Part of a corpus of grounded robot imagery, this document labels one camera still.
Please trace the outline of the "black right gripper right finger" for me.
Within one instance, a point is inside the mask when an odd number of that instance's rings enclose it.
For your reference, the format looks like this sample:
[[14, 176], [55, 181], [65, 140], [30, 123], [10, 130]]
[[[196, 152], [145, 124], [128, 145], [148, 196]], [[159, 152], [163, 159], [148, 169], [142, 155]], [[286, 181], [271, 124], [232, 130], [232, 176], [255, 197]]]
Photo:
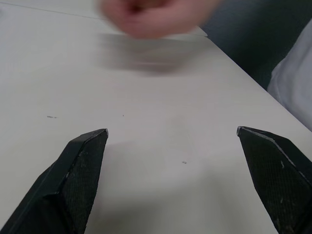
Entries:
[[245, 126], [236, 134], [278, 234], [312, 234], [312, 161], [282, 136]]

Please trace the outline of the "person's white garment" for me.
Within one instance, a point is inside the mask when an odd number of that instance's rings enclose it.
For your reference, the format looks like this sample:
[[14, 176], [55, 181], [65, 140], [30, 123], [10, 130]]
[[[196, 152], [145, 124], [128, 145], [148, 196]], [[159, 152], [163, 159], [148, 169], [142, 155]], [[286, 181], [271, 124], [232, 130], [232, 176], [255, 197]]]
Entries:
[[312, 132], [312, 19], [272, 71], [267, 91]]

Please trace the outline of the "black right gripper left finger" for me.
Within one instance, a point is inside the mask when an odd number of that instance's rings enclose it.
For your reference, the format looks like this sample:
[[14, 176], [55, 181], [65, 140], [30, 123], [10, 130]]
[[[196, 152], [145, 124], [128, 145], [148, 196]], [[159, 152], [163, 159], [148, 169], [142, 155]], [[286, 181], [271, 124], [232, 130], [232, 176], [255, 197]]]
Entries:
[[68, 142], [36, 179], [0, 234], [84, 234], [97, 194], [107, 129]]

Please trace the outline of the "person's bare hand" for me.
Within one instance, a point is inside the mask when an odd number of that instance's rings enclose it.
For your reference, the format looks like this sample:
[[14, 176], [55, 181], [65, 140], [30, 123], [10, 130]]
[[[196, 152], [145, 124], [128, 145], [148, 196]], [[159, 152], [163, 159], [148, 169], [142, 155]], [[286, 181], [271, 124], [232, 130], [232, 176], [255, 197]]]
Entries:
[[204, 23], [222, 0], [97, 0], [120, 31], [138, 39], [187, 33]]

